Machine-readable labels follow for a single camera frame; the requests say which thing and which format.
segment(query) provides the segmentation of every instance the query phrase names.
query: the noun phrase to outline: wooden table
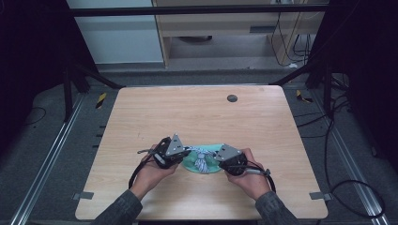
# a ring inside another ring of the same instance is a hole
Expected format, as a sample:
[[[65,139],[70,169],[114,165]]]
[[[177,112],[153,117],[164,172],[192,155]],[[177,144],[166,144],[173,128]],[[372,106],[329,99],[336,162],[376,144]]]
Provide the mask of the wooden table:
[[[227,97],[236,95],[237,102]],[[283,89],[279,86],[134,87],[119,91],[76,217],[93,219],[128,187],[149,148],[175,132],[184,145],[250,147],[271,171],[278,195],[297,218],[324,218],[323,200]],[[137,219],[259,219],[254,201],[224,172],[198,174],[179,166],[143,199]]]

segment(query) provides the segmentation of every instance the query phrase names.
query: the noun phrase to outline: floor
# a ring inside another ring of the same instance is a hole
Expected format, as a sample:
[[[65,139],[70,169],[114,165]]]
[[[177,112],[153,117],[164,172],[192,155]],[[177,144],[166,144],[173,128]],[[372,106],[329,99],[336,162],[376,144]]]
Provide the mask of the floor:
[[[303,47],[298,42],[297,49]],[[292,67],[280,66],[273,57],[265,36],[213,37],[203,41],[202,37],[184,37],[173,40],[170,65],[167,68],[137,69],[124,73],[103,73],[110,80],[128,86],[140,85],[204,85],[253,83],[267,84],[277,81],[302,66],[295,62]],[[306,75],[296,78],[283,87],[292,114],[298,125],[312,121],[322,115],[322,87],[307,90],[303,82]],[[68,137],[62,142],[56,160],[50,165],[47,179],[42,183],[39,195],[33,198],[28,214],[30,224],[82,224],[74,216],[77,201],[74,193],[84,188],[91,164],[100,144],[117,90],[88,79],[91,90],[86,95],[73,91],[75,102],[81,100],[81,109]],[[297,90],[304,98],[297,98]],[[100,109],[96,109],[100,94],[107,97]],[[35,182],[35,177],[45,161],[59,130],[64,126],[62,86],[56,86],[35,98],[31,114],[19,137],[14,140],[12,154],[1,163],[0,171],[0,224],[9,224],[13,215],[25,199]],[[337,98],[344,92],[333,90]],[[327,119],[319,119],[298,129],[313,166],[321,190],[329,192],[325,177],[324,154]],[[327,143],[328,174],[335,185],[349,178],[363,178],[376,188],[387,211],[384,221],[359,217],[341,206],[336,200],[329,201],[329,215],[321,224],[398,224],[398,176],[387,160],[373,157],[371,146],[363,134],[350,105],[335,113],[335,126]],[[368,189],[344,185],[336,194],[349,206],[366,213],[363,203],[372,201]],[[317,220],[302,220],[302,224],[315,224]]]

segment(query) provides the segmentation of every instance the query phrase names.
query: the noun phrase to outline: aluminum rail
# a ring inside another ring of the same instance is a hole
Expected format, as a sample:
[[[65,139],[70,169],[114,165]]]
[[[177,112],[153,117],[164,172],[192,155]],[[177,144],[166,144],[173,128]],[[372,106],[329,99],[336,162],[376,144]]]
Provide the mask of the aluminum rail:
[[[214,13],[256,13],[256,12],[317,12],[347,9],[348,5],[289,4],[289,5],[231,5],[191,7],[115,7],[115,8],[71,8],[70,10],[47,10],[47,15],[73,17],[177,15]]]
[[[61,127],[53,146],[51,147],[49,154],[44,160],[38,175],[35,178],[32,186],[29,188],[26,196],[23,199],[23,202],[18,207],[17,212],[12,217],[10,224],[11,225],[24,225],[28,220],[30,213],[32,212],[33,207],[35,206],[36,201],[38,200],[38,196],[40,195],[44,185],[47,181],[50,172],[58,158],[59,153],[61,152],[62,147],[64,146],[65,140],[67,139],[71,128],[79,114],[80,109],[82,108],[82,103],[84,100],[84,95],[79,94],[78,99],[76,100],[74,112],[71,115],[71,118],[68,122],[65,122]]]

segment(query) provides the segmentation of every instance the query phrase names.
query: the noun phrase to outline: white cabinet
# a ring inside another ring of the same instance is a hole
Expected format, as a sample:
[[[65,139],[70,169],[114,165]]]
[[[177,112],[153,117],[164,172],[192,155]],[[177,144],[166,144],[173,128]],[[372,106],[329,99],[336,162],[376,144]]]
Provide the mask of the white cabinet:
[[[70,8],[152,7],[150,0],[68,0]],[[99,68],[163,63],[154,16],[76,17]]]
[[[283,0],[284,4],[327,3],[329,0]],[[152,0],[155,7],[175,6],[228,6],[269,5],[275,0]],[[273,37],[272,45],[279,62],[287,61],[287,53],[293,46],[296,35],[316,34],[323,18],[323,12],[284,13],[226,13],[199,15],[159,15],[161,47],[165,64],[172,37],[249,35],[262,33]]]

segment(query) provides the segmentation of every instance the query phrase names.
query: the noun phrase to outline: forearm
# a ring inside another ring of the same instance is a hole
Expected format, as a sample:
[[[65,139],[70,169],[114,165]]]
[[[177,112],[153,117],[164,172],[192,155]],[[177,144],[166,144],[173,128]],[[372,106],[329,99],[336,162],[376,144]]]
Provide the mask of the forearm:
[[[296,217],[284,206],[273,191],[258,198],[255,207],[266,224],[299,224]]]
[[[109,205],[91,224],[121,225],[129,224],[137,218],[143,206],[140,200],[126,190],[114,203]]]

